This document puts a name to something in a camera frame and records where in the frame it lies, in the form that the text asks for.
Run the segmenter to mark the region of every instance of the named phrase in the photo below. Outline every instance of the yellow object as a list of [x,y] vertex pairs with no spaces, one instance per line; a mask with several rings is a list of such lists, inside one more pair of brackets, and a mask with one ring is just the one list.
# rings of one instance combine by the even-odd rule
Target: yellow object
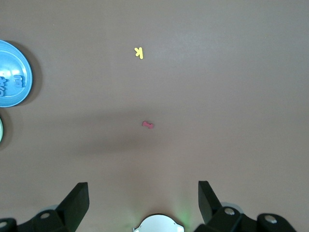
[[136,51],[136,54],[135,56],[140,56],[140,59],[143,59],[143,49],[140,47],[140,48],[134,48],[134,50]]

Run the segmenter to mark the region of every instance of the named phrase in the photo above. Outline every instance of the black bracket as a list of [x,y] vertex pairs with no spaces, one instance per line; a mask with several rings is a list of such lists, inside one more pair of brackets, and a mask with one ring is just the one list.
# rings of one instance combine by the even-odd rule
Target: black bracket
[[208,181],[198,182],[198,206],[205,224],[195,232],[296,232],[283,217],[260,214],[257,221],[232,207],[222,207]]
[[0,232],[74,232],[88,208],[88,184],[78,183],[55,210],[40,212],[18,226],[14,218],[0,219]]

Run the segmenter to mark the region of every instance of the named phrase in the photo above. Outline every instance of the pink object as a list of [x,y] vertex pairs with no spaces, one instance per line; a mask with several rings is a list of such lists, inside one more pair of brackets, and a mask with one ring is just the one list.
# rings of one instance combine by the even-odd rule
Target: pink object
[[151,123],[148,123],[146,121],[143,121],[143,124],[142,124],[143,127],[148,127],[148,129],[152,129],[154,127],[153,124]]

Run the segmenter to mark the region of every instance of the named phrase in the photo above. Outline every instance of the silver screw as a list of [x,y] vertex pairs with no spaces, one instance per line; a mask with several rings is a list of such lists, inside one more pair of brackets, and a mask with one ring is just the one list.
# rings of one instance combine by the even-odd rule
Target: silver screw
[[6,221],[0,222],[0,228],[3,228],[7,225],[8,223]]
[[45,219],[45,218],[48,218],[49,217],[49,213],[44,213],[40,216],[41,219]]
[[235,214],[234,210],[232,210],[231,208],[226,208],[226,209],[224,210],[224,212],[225,212],[226,214],[228,214],[228,215],[234,215],[234,214]]
[[277,220],[272,215],[266,215],[265,220],[268,221],[269,223],[272,223],[272,224],[277,223]]

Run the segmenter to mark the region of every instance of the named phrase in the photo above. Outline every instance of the gray table surface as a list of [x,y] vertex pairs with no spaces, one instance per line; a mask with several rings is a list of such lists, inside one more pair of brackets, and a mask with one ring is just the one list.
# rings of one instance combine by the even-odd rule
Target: gray table surface
[[34,74],[29,97],[0,109],[0,218],[22,223],[87,181],[79,232],[130,232],[154,213],[192,232],[208,180],[249,217],[309,231],[308,12],[307,0],[0,0],[0,39]]

